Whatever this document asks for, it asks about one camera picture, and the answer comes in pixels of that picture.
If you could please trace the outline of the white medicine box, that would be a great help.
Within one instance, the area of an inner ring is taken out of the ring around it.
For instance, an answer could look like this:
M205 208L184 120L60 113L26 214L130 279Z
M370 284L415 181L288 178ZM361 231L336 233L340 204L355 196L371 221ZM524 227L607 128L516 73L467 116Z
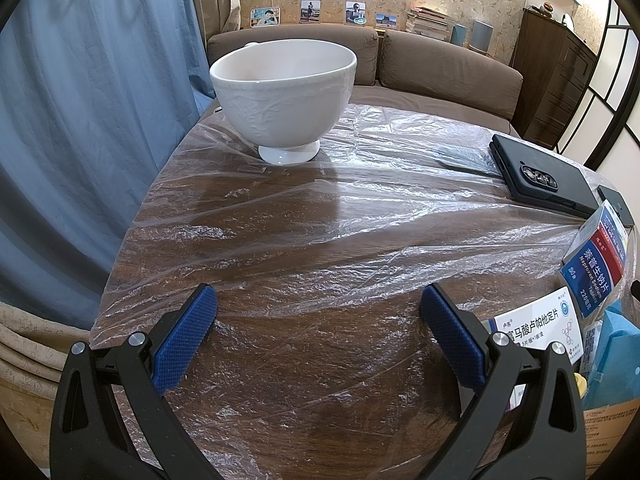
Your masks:
M488 318L483 325L489 333L503 332L514 344L526 348L544 350L552 342L560 342L572 364L584 355L582 332L567 287Z

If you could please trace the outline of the grey cylinder speaker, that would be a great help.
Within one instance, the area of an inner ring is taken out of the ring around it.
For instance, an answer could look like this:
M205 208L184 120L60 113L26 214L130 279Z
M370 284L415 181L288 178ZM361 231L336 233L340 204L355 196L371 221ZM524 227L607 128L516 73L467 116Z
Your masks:
M487 53L489 50L492 33L494 28L491 24L474 20L472 26L472 35L469 40L469 47L478 52Z

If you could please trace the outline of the stack of books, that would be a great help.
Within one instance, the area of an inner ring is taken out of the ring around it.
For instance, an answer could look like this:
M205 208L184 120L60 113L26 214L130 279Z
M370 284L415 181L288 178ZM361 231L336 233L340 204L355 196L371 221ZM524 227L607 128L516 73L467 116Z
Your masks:
M405 31L440 41L449 42L452 21L445 13L426 6L410 6L407 11Z

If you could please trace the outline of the white ceramic footed bowl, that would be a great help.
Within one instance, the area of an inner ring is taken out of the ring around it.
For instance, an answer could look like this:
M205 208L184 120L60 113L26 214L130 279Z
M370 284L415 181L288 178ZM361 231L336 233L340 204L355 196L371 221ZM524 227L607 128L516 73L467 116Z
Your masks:
M309 162L341 118L354 88L357 57L314 39L252 42L209 69L224 116L274 166Z

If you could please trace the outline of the brown sofa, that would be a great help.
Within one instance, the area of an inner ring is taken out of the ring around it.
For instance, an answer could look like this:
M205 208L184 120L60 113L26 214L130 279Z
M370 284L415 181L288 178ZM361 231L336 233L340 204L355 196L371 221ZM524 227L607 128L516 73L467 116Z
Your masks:
M523 76L464 47L398 30L339 24L279 25L223 32L207 41L209 62L249 42L315 39L357 55L350 102L411 110L516 136L511 125Z

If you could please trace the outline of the light blue paper bag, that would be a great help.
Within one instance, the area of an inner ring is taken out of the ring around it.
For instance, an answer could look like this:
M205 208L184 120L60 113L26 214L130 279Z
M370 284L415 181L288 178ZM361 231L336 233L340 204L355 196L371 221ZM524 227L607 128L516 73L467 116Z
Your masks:
M639 338L638 327L623 316L620 300L605 308L582 399L585 411L638 399Z

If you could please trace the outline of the photo card far left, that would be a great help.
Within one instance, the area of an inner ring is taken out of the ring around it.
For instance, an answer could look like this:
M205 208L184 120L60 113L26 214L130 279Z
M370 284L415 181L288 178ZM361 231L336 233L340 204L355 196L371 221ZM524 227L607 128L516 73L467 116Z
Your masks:
M250 10L250 27L277 26L280 24L280 8L268 6L268 8L256 8Z

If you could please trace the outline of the blue red naproxen box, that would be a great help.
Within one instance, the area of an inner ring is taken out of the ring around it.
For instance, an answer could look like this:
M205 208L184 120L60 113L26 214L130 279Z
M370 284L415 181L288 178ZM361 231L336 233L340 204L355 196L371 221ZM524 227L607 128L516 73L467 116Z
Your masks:
M628 234L608 200L589 217L563 257L562 277L583 318L605 302L623 277Z

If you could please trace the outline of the teal cylinder container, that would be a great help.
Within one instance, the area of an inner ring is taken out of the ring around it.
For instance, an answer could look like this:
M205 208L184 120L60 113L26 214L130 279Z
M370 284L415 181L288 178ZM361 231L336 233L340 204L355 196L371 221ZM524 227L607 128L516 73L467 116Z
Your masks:
M450 42L456 46L462 47L465 42L466 27L461 24L454 24L451 29Z

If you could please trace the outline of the brown cardboard box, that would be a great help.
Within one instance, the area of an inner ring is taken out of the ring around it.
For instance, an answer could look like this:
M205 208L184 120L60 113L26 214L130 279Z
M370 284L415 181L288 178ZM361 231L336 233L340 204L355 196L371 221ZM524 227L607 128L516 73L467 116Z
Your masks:
M586 478L590 479L620 443L639 409L639 400L584 411L587 439Z

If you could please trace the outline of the dark blue smartphone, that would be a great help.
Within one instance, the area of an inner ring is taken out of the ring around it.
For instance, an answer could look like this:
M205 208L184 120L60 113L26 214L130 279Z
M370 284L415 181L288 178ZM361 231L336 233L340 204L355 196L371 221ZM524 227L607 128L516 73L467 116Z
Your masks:
M597 191L601 200L607 200L610 203L616 214L620 217L623 226L627 229L633 228L634 217L623 199L622 194L604 185L599 185Z

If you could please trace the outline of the blue curtain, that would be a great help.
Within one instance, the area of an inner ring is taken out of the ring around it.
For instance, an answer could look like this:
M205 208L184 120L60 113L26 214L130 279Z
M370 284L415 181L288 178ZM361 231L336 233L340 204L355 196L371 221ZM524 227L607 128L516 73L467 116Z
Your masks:
M79 328L214 96L193 0L21 0L1 32L1 298Z

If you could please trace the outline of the photo card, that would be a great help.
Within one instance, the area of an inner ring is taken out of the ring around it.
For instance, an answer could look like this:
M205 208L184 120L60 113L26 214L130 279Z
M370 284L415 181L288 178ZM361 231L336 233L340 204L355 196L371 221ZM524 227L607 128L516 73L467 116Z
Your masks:
M321 0L300 0L299 21L301 23L319 23Z
M367 24L367 7L363 1L345 2L345 23L351 25Z
M256 8L250 10L250 27L277 26L280 24L280 8L268 6L268 8Z
M394 14L377 13L375 14L376 29L396 29L398 18Z

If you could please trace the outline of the dark wooden cabinet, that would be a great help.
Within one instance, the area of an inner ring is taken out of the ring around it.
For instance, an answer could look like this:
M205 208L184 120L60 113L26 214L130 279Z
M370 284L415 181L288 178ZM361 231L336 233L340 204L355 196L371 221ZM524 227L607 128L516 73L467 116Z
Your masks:
M510 66L523 76L511 120L525 140L554 148L577 110L597 55L574 32L526 9Z

